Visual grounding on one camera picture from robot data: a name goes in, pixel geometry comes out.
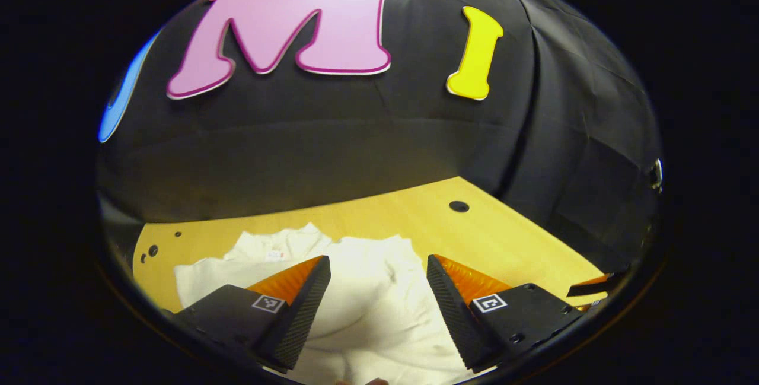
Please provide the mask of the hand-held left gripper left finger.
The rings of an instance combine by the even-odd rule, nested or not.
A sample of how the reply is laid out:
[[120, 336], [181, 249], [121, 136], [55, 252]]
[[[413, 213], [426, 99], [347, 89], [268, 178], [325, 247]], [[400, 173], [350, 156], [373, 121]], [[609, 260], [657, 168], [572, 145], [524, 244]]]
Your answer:
[[315, 256], [247, 288], [225, 284], [176, 314], [197, 342], [241, 366], [295, 368], [331, 279]]

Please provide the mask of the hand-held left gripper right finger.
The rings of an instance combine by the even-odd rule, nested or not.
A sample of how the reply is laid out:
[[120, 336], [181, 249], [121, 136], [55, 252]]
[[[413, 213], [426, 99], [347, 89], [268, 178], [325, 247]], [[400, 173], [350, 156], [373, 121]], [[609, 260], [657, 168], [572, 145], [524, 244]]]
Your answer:
[[426, 279], [464, 366], [474, 373], [523, 361], [583, 316], [536, 284], [510, 286], [438, 254], [428, 256]]

